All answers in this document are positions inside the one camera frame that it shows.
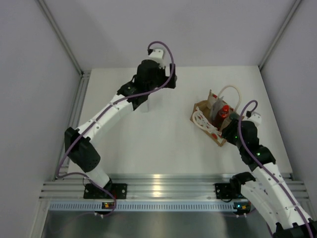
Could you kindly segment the white bottle dark cap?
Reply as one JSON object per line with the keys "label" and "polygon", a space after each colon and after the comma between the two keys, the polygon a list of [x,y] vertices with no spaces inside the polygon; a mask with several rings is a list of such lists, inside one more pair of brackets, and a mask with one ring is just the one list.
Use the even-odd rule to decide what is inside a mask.
{"label": "white bottle dark cap", "polygon": [[148,113],[150,110],[150,99],[147,99],[145,102],[143,102],[139,107],[139,111],[142,113]]}

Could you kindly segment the canvas watermelon print bag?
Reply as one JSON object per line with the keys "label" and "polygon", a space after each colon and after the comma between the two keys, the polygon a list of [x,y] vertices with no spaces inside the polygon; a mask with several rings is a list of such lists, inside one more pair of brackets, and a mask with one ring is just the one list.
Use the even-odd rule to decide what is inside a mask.
{"label": "canvas watermelon print bag", "polygon": [[212,105],[216,102],[218,98],[224,97],[223,92],[228,88],[235,89],[238,95],[238,102],[234,107],[230,106],[227,102],[224,101],[224,99],[223,102],[225,103],[225,105],[228,105],[230,107],[229,114],[232,112],[237,113],[237,109],[239,108],[242,101],[242,94],[237,86],[226,85],[220,90],[218,94],[209,91],[209,95],[206,100],[200,101],[194,105],[193,112],[190,117],[190,121],[194,123],[206,135],[208,135],[219,147],[222,147],[226,143],[226,140],[221,136],[222,130],[214,126],[213,121],[210,119],[210,112]]}

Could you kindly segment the silver tube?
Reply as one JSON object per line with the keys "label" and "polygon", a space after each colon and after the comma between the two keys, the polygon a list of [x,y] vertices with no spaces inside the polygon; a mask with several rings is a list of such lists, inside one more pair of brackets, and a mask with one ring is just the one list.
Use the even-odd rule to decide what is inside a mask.
{"label": "silver tube", "polygon": [[212,105],[211,112],[210,112],[210,119],[213,121],[220,109],[225,105],[223,102],[223,97],[218,98],[216,102]]}

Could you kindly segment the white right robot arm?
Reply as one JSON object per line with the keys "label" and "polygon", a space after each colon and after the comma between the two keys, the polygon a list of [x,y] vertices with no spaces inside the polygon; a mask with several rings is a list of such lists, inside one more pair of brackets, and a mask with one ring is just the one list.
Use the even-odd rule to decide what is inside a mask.
{"label": "white right robot arm", "polygon": [[231,193],[245,197],[265,220],[274,238],[315,238],[317,223],[292,194],[267,147],[260,145],[251,121],[234,119],[222,137],[239,150],[249,172],[230,179]]}

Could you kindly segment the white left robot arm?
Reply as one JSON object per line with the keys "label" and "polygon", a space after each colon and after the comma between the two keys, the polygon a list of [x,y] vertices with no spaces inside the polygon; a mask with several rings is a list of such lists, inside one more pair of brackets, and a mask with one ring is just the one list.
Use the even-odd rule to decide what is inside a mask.
{"label": "white left robot arm", "polygon": [[95,116],[64,134],[65,155],[81,169],[81,174],[96,184],[95,193],[106,198],[111,195],[111,178],[101,168],[101,155],[96,146],[99,140],[120,121],[147,101],[149,95],[161,88],[176,87],[175,63],[169,65],[170,75],[154,60],[146,59],[137,67],[132,79],[123,84],[112,100]]}

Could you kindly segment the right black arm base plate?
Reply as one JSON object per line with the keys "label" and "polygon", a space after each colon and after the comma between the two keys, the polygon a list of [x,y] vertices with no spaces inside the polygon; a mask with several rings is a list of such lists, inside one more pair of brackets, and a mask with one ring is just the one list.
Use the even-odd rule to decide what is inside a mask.
{"label": "right black arm base plate", "polygon": [[228,203],[234,199],[241,199],[243,197],[230,183],[216,183],[214,187],[216,198],[223,202]]}

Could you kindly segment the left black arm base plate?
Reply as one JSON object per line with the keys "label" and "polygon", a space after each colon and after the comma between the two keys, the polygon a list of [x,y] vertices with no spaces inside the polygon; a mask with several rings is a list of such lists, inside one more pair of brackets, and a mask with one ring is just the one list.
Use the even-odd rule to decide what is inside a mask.
{"label": "left black arm base plate", "polygon": [[[104,187],[112,196],[116,199],[126,199],[127,194],[127,184],[126,183],[112,183]],[[85,185],[85,190],[83,194],[84,199],[111,199],[111,197],[101,191],[99,188],[95,187],[91,183]]]}

